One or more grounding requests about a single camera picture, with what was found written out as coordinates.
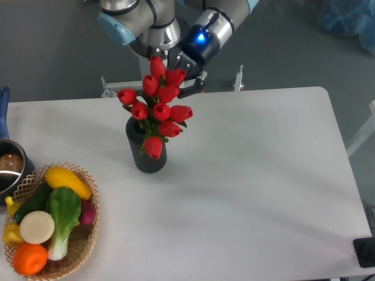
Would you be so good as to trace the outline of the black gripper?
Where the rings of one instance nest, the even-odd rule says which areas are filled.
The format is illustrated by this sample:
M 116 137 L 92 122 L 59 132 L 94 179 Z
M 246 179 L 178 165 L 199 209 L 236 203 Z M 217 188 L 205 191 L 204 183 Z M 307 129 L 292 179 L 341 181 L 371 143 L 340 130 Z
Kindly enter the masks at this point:
M 187 81 L 179 87 L 179 99 L 204 91 L 204 81 L 198 76 L 219 50 L 219 40 L 208 25 L 193 25 L 186 36 L 168 51 L 167 70 L 181 69 L 186 72 Z

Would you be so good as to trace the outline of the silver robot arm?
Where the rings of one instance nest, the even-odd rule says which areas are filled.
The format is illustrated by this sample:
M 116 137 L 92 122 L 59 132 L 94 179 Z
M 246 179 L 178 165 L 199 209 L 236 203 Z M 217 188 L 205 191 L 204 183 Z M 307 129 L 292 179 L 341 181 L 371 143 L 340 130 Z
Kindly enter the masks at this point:
M 149 72 L 152 56 L 168 70 L 181 68 L 187 76 L 179 98 L 205 89 L 204 67 L 231 38 L 257 1 L 180 1 L 201 12 L 189 25 L 177 15 L 175 1 L 100 1 L 98 23 L 118 45 L 138 57 L 140 72 Z

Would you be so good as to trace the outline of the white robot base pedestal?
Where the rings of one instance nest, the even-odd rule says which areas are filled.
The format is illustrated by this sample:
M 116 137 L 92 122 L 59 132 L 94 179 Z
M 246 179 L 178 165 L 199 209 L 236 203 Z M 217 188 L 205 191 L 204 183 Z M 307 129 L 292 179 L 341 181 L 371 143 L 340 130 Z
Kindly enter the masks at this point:
M 212 20 L 210 18 L 197 25 L 208 25 L 209 30 L 218 38 L 220 48 L 224 41 L 232 35 L 230 25 L 220 19 Z M 162 29 L 150 29 L 130 43 L 131 50 L 138 56 L 141 74 L 146 74 L 146 67 L 149 66 L 152 55 L 161 57 L 167 67 L 168 51 L 186 36 L 190 28 L 191 26 L 185 20 L 178 17 L 170 26 Z M 203 70 L 198 77 L 204 81 L 206 76 L 207 73 Z

